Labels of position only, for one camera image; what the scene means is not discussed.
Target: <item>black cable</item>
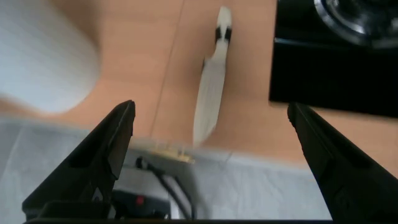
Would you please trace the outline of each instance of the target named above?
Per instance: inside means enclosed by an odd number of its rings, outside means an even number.
[[[145,161],[145,163],[147,164],[147,167],[143,167],[142,162]],[[184,215],[184,217],[187,220],[195,220],[196,219],[196,209],[192,203],[192,199],[190,198],[188,192],[186,191],[185,188],[182,187],[181,182],[177,179],[177,177],[174,177],[174,180],[176,181],[176,183],[178,184],[178,186],[181,188],[182,192],[184,193],[184,195],[186,196],[188,202],[191,204],[191,215],[188,214],[187,210],[185,209],[185,207],[183,206],[183,203],[180,201],[180,199],[178,198],[177,194],[174,192],[174,190],[166,183],[166,181],[163,179],[163,175],[165,174],[164,171],[154,167],[152,164],[150,164],[148,161],[144,160],[144,158],[139,157],[136,160],[136,167],[139,169],[145,169],[145,170],[149,170],[151,171],[155,177],[158,179],[158,181],[160,182],[160,184],[164,187],[164,189],[172,196],[172,198],[175,200],[175,202],[177,203],[179,209],[181,210],[182,214]]]

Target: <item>stove burner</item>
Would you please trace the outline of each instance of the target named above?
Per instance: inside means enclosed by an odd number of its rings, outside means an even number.
[[[398,2],[314,0],[324,23],[345,40],[374,48],[398,47]]]

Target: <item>wooden table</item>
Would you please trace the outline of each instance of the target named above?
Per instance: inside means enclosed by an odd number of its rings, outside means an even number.
[[[90,129],[116,104],[132,99],[137,137],[189,145],[202,61],[214,51],[216,17],[225,5],[233,13],[233,34],[223,99],[216,130],[203,147],[305,162],[287,105],[268,101],[276,0],[52,3],[98,46],[102,76],[86,100],[64,114],[37,114],[5,101],[3,113]],[[396,119],[317,111],[398,175]]]

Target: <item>gray floor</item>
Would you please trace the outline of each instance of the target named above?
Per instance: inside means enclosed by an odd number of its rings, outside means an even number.
[[[0,119],[1,223],[24,221],[22,201],[87,134]],[[138,154],[141,152],[127,154],[125,169],[134,165]],[[266,161],[264,166],[250,166],[250,162],[239,163],[236,158],[195,155],[193,165],[153,156],[149,160],[180,178],[198,206],[199,218],[330,219],[315,179],[307,171]]]

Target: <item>knife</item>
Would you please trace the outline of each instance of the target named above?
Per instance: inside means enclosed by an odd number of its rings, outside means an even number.
[[[222,6],[217,19],[216,50],[211,58],[205,59],[203,62],[197,107],[193,120],[194,146],[198,146],[206,140],[217,124],[231,34],[231,10]]]

